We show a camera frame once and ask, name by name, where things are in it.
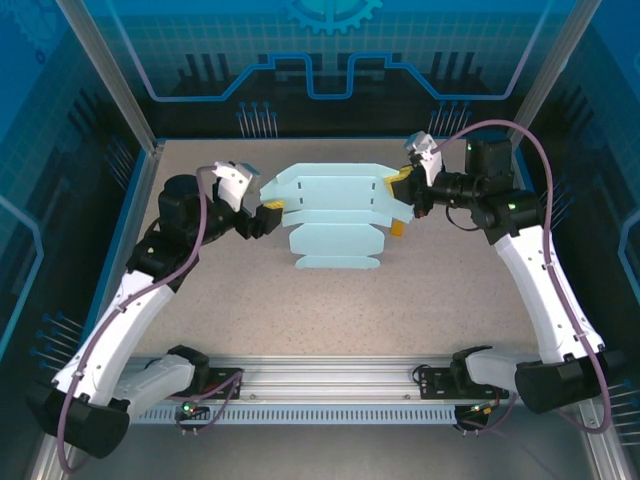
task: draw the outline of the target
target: vertical metal rod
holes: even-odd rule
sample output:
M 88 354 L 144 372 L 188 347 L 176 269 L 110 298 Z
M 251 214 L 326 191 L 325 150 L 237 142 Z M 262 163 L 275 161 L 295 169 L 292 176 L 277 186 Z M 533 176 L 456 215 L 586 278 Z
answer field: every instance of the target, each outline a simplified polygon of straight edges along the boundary
M 471 105 L 471 102 L 468 100 L 466 102 L 462 102 L 462 113 L 460 114 L 460 118 L 458 119 L 458 126 L 456 127 L 456 132 L 460 131 L 460 124 L 462 123 L 462 117 L 464 117 L 465 112 L 467 111 L 467 107 Z
M 442 112 L 442 120 L 440 121 L 440 128 L 438 128 L 438 136 L 442 136 L 442 131 L 444 129 L 444 122 L 445 120 L 449 118 L 449 112 L 444 111 Z
M 242 112 L 236 112 L 236 117 L 238 118 L 238 124 L 240 125 L 240 132 L 242 133 L 242 138 L 246 138 L 244 134 L 244 127 L 242 126 Z
M 84 330 L 84 327 L 82 325 L 80 325 L 78 322 L 74 322 L 70 318 L 65 317 L 62 312 L 56 312 L 56 320 L 65 321 L 65 322 L 73 325 L 74 327 L 78 327 L 78 329 L 80 331 Z
M 618 418 L 618 417 L 628 417 L 629 415 L 638 415 L 640 413 L 640 410 L 635 411 L 635 412 L 626 412 L 626 413 L 616 413 L 614 415 L 611 415 L 612 417 Z
M 449 115 L 447 115 L 447 125 L 444 127 L 444 134 L 447 134 L 447 130 L 449 130 L 449 122 L 451 122 L 451 119 L 453 118 L 453 110 L 458 106 L 458 102 L 456 102 L 455 100 L 453 102 L 451 102 L 451 111 L 449 112 Z
M 144 150 L 153 153 L 155 135 L 84 2 L 56 1 L 138 143 Z
M 620 408 L 620 407 L 640 407 L 640 401 L 636 397 L 633 397 L 629 402 L 618 403 L 616 405 L 611 405 L 611 408 Z
M 267 124 L 269 125 L 269 136 L 273 137 L 273 131 L 271 130 L 271 115 L 269 114 L 269 102 L 262 102 L 262 105 L 264 106 L 264 109 L 267 112 Z
M 62 337 L 65 340 L 69 340 L 70 342 L 75 343 L 76 345 L 78 344 L 78 339 L 77 338 L 71 338 L 68 335 L 65 335 L 64 333 L 62 333 L 60 330 L 58 330 L 57 327 L 53 327 L 51 329 L 51 333 L 53 334 L 54 337 Z
M 276 112 L 271 112 L 271 118 L 273 119 L 273 130 L 276 134 L 276 138 L 278 138 L 278 114 Z
M 54 367 L 53 365 L 49 365 L 46 360 L 40 360 L 40 362 L 38 363 L 38 366 L 40 367 L 41 370 L 44 370 L 45 368 L 49 368 L 51 370 L 55 370 L 56 372 L 60 371 L 60 369 L 58 367 Z
M 557 217 L 558 215 L 560 215 L 562 212 L 564 212 L 567 208 L 569 208 L 569 206 L 572 204 L 573 202 L 568 201 L 567 203 L 565 203 L 563 206 L 559 206 L 560 208 L 558 208 L 557 210 L 554 210 L 551 215 L 554 217 Z
M 42 330 L 38 330 L 36 332 L 36 338 L 38 340 L 40 340 L 40 339 L 49 340 L 50 342 L 53 342 L 56 345 L 60 345 L 61 347 L 68 348 L 69 350 L 74 351 L 74 352 L 76 350 L 75 347 L 72 347 L 71 345 L 67 345 L 66 343 L 61 342 L 60 340 L 57 340 L 57 339 L 55 339 L 53 337 L 50 337 L 49 335 L 46 335 Z
M 253 107 L 254 118 L 256 119 L 256 123 L 258 124 L 258 136 L 262 137 L 262 130 L 260 129 L 260 115 L 258 115 L 258 102 L 251 102 L 251 106 Z
M 465 127 L 467 126 L 467 122 L 469 121 L 469 118 L 471 118 L 471 112 L 467 112 L 467 114 L 464 116 L 464 123 L 462 124 L 462 128 L 460 130 L 465 129 Z
M 620 397 L 626 397 L 627 395 L 633 395 L 634 393 L 638 393 L 640 392 L 640 390 L 632 390 L 630 392 L 625 392 L 625 393 L 619 393 L 617 395 L 611 395 L 609 398 L 620 398 Z
M 60 328 L 65 329 L 67 332 L 69 332 L 72 335 L 77 335 L 78 337 L 80 337 L 80 335 L 82 334 L 82 332 L 78 332 L 77 330 L 74 330 L 72 328 L 67 327 L 66 325 L 60 323 L 60 322 L 56 322 L 53 318 L 48 317 L 48 318 L 43 318 L 42 319 L 44 321 L 44 323 L 53 323 L 54 325 L 57 325 Z
M 628 427 L 629 425 L 637 425 L 640 426 L 640 422 L 625 422 L 625 423 L 615 423 L 616 427 Z
M 455 115 L 454 115 L 454 116 L 455 116 L 456 118 L 455 118 L 455 120 L 454 120 L 453 122 L 451 122 L 451 128 L 449 129 L 449 132 L 447 133 L 447 135 L 448 135 L 448 136 L 453 135 L 453 134 L 457 131 L 457 130 L 455 130 L 455 128 L 456 128 L 456 123 L 459 123 L 459 122 L 460 122 L 460 118 L 459 118 L 459 117 L 460 117 L 460 112 L 455 112 Z
M 264 129 L 264 138 L 267 138 L 269 135 L 267 134 L 267 124 L 264 122 L 265 113 L 260 112 L 260 121 L 262 122 L 262 128 Z
M 578 0 L 573 10 L 567 17 L 562 30 L 558 34 L 555 43 L 551 47 L 546 60 L 542 64 L 538 76 L 527 92 L 520 110 L 514 118 L 514 122 L 529 128 L 531 122 L 538 114 L 551 88 L 563 70 L 565 62 L 573 53 L 578 41 L 591 22 L 591 18 L 598 9 L 601 0 Z M 509 130 L 509 139 L 515 151 L 523 138 L 522 133 Z
M 249 122 L 247 121 L 247 111 L 245 110 L 245 107 L 247 106 L 246 103 L 244 102 L 240 102 L 238 105 L 240 105 L 240 108 L 242 109 L 242 117 L 244 118 L 244 126 L 247 129 L 247 136 L 249 135 Z
M 614 390 L 614 389 L 616 389 L 616 388 L 621 388 L 621 387 L 631 388 L 631 385 L 632 385 L 631 380 L 629 380 L 629 379 L 627 378 L 627 379 L 625 379 L 625 380 L 624 380 L 624 382 L 622 382 L 622 383 L 618 383 L 618 384 L 616 384 L 616 385 L 611 385 L 611 386 L 609 387 L 609 390 Z
M 253 132 L 253 138 L 257 138 L 256 126 L 253 123 L 253 112 L 247 113 L 247 116 L 249 117 L 249 123 L 251 124 L 251 131 Z
M 447 102 L 440 102 L 440 109 L 438 110 L 438 115 L 436 116 L 435 128 L 438 128 L 438 123 L 440 122 L 440 115 L 442 114 L 442 108 L 447 104 Z

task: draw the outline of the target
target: speckled tabletop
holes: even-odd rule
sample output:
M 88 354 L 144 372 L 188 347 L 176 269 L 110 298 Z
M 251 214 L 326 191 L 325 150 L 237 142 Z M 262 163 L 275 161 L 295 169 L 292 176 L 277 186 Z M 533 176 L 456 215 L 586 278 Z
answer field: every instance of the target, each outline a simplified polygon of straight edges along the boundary
M 400 139 L 169 141 L 143 229 L 169 177 L 217 160 L 248 162 L 265 181 L 298 162 L 406 163 Z M 462 170 L 464 142 L 444 152 Z M 258 199 L 249 203 L 257 204 Z M 470 225 L 468 212 L 453 211 Z M 450 225 L 444 209 L 386 234 L 374 270 L 298 270 L 291 228 L 260 240 L 234 232 L 205 247 L 199 265 L 156 317 L 136 354 L 182 343 L 208 354 L 446 354 L 491 344 L 536 350 L 533 327 L 506 266 L 481 232 Z

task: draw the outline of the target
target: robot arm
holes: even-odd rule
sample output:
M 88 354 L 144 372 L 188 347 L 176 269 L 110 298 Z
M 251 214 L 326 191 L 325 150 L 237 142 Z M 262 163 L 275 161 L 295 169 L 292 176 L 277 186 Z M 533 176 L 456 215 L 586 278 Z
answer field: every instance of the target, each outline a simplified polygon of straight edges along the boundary
M 261 205 L 255 216 L 242 206 L 258 172 L 246 164 L 226 162 L 217 162 L 213 171 L 217 182 L 212 199 L 207 199 L 203 245 L 231 229 L 245 239 L 259 238 L 280 224 L 280 204 Z M 206 387 L 208 358 L 183 346 L 171 349 L 143 372 L 121 379 L 125 364 L 147 327 L 193 268 L 126 309 L 119 306 L 124 299 L 177 271 L 193 250 L 200 217 L 196 178 L 180 175 L 169 179 L 158 203 L 159 230 L 148 230 L 135 246 L 118 290 L 89 338 L 51 383 L 35 383 L 28 392 L 27 401 L 41 427 L 55 435 L 62 401 L 77 375 L 82 354 L 99 327 L 115 310 L 120 310 L 91 351 L 66 418 L 65 441 L 97 458 L 107 456 L 120 443 L 130 418 L 170 395 L 200 394 Z
M 394 196 L 414 206 L 421 218 L 434 204 L 465 208 L 507 265 L 533 322 L 537 355 L 514 355 L 491 347 L 474 347 L 454 355 L 452 375 L 465 385 L 489 384 L 517 392 L 534 412 L 546 412 L 600 393 L 582 342 L 558 298 L 542 255 L 542 207 L 532 192 L 513 188 L 511 144 L 508 140 L 469 140 L 465 173 L 447 172 L 436 142 L 418 132 L 405 144 L 410 172 L 392 184 Z M 554 270 L 584 336 L 596 352 L 605 375 L 621 368 L 622 355 L 608 351 L 582 311 L 556 258 Z

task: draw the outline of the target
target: purple cable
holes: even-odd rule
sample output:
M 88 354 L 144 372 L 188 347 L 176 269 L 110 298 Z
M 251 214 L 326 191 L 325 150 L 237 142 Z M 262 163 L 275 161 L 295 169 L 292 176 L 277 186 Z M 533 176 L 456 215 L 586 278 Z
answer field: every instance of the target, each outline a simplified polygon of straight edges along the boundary
M 547 205 L 545 208 L 544 227 L 543 227 L 543 233 L 542 233 L 542 252 L 543 252 L 544 262 L 547 266 L 547 272 L 549 273 L 549 278 L 551 279 L 551 283 L 553 284 L 553 287 L 558 295 L 558 299 L 560 300 L 560 303 L 562 303 L 562 307 L 564 308 L 564 311 L 567 313 L 567 316 L 569 317 L 571 326 L 575 330 L 576 335 L 580 339 L 580 343 L 584 347 L 585 351 L 587 352 L 587 356 L 589 357 L 589 360 L 591 360 L 591 363 L 593 364 L 593 370 L 595 371 L 596 377 L 598 379 L 598 384 L 600 386 L 600 391 L 602 392 L 602 403 L 604 404 L 604 414 L 602 417 L 602 423 L 598 427 L 595 427 L 595 428 L 587 427 L 586 425 L 578 422 L 570 414 L 563 412 L 561 410 L 559 410 L 558 413 L 562 415 L 570 423 L 574 424 L 576 427 L 578 427 L 580 430 L 586 433 L 593 433 L 593 434 L 604 433 L 607 431 L 607 429 L 611 425 L 611 399 L 609 398 L 609 389 L 607 386 L 607 379 L 604 376 L 604 372 L 602 371 L 602 367 L 600 366 L 600 362 L 598 361 L 598 358 L 596 357 L 596 354 L 593 351 L 593 348 L 591 348 L 591 345 L 585 338 L 584 330 L 582 330 L 580 321 L 576 317 L 576 314 L 574 313 L 573 308 L 571 308 L 571 304 L 569 303 L 569 299 L 567 298 L 567 296 L 564 293 L 564 290 L 562 289 L 560 279 L 558 278 L 558 274 L 556 273 L 555 268 L 553 266 L 553 262 L 551 260 L 550 245 L 551 245 L 551 217 L 553 212 L 552 210 L 553 208 L 553 177 L 551 174 L 551 163 L 547 158 L 547 154 L 545 153 L 544 148 L 540 143 L 540 140 L 538 140 L 536 136 L 533 133 L 531 133 L 527 128 L 523 127 L 522 125 L 518 125 L 515 122 L 511 122 L 509 120 L 500 120 L 500 119 L 484 120 L 482 122 L 474 123 L 473 125 L 469 125 L 468 127 L 463 128 L 454 136 L 448 138 L 446 141 L 442 142 L 440 145 L 434 148 L 432 150 L 432 153 L 441 151 L 444 147 L 446 147 L 448 144 L 450 144 L 454 140 L 457 140 L 460 137 L 474 130 L 477 130 L 483 127 L 493 127 L 493 126 L 508 127 L 508 128 L 512 128 L 514 130 L 519 131 L 524 136 L 526 136 L 529 140 L 531 140 L 531 143 L 533 144 L 533 146 L 538 151 L 538 154 L 540 155 L 540 159 L 542 160 L 542 164 L 544 166 L 545 179 L 547 182 Z
M 196 170 L 198 192 L 200 195 L 200 226 L 198 228 L 198 235 L 196 237 L 195 244 L 193 245 L 193 250 L 191 251 L 191 255 L 189 255 L 189 258 L 184 263 L 184 265 L 182 265 L 178 270 L 173 272 L 171 275 L 168 275 L 167 277 L 154 283 L 153 285 L 149 285 L 148 287 L 143 288 L 142 290 L 134 293 L 132 296 L 127 298 L 125 301 L 123 301 L 119 305 L 121 310 L 125 310 L 129 305 L 131 305 L 133 302 L 138 300 L 143 295 L 146 295 L 147 293 L 152 292 L 153 290 L 156 290 L 162 287 L 163 285 L 166 285 L 167 283 L 172 282 L 173 280 L 178 278 L 180 275 L 182 275 L 184 272 L 186 272 L 189 269 L 189 267 L 193 264 L 193 262 L 198 257 L 198 253 L 200 252 L 200 247 L 202 247 L 202 241 L 204 239 L 204 233 L 207 226 L 207 195 L 205 193 L 202 174 L 206 171 L 208 172 L 214 171 L 215 168 L 216 168 L 215 166 L 208 166 L 208 167 L 200 167 L 198 168 L 198 170 Z M 119 309 L 113 310 L 109 314 L 109 316 L 104 320 L 104 322 L 102 322 L 102 324 L 96 330 L 96 333 L 89 340 L 89 343 L 87 344 L 87 348 L 85 349 L 84 354 L 82 355 L 82 357 L 80 358 L 80 361 L 78 362 L 78 368 L 76 369 L 75 374 L 71 379 L 69 390 L 67 391 L 64 397 L 64 402 L 62 403 L 62 409 L 60 410 L 60 421 L 58 422 L 58 429 L 57 429 L 57 435 L 56 435 L 57 436 L 56 443 L 57 443 L 57 455 L 58 455 L 58 461 L 60 462 L 60 467 L 67 475 L 74 474 L 82 467 L 82 465 L 84 465 L 84 462 L 83 462 L 82 464 L 78 465 L 75 468 L 71 467 L 71 465 L 69 465 L 69 461 L 64 452 L 64 433 L 67 427 L 67 415 L 69 414 L 71 401 L 73 400 L 73 395 L 76 389 L 78 388 L 78 383 L 80 383 L 80 379 L 84 375 L 83 371 L 87 366 L 87 362 L 89 360 L 89 357 L 91 356 L 91 353 L 93 352 L 94 348 L 98 344 L 98 341 L 100 341 L 100 338 L 102 337 L 102 335 L 104 335 L 104 332 L 107 330 L 107 328 L 109 328 L 109 325 L 113 323 L 113 321 L 118 316 L 121 310 Z
M 224 403 L 222 404 L 222 407 L 220 407 L 220 410 L 218 410 L 218 413 L 216 413 L 215 417 L 213 417 L 213 419 L 203 427 L 200 427 L 198 429 L 194 428 L 193 430 L 194 435 L 197 432 L 204 432 L 205 430 L 209 430 L 220 419 L 225 409 L 227 408 L 227 405 L 229 404 L 229 401 L 231 400 L 233 393 L 236 391 L 236 388 L 238 388 L 238 384 L 240 383 L 241 378 L 242 378 L 242 372 L 234 373 L 231 376 L 231 378 L 228 378 L 224 383 L 220 384 L 218 387 L 214 388 L 210 392 L 203 393 L 202 395 L 194 395 L 193 397 L 190 397 L 187 400 L 187 401 L 199 402 L 200 400 L 204 400 L 205 398 L 215 395 L 216 393 L 223 390 L 231 382 L 233 382 L 233 387 L 231 387 L 231 390 L 229 390 L 229 393 L 227 394 L 227 398 L 225 398 Z M 182 426 L 182 424 L 180 423 L 180 420 L 176 420 L 176 427 L 178 427 L 182 431 L 182 433 L 191 432 L 191 430 L 187 430 Z

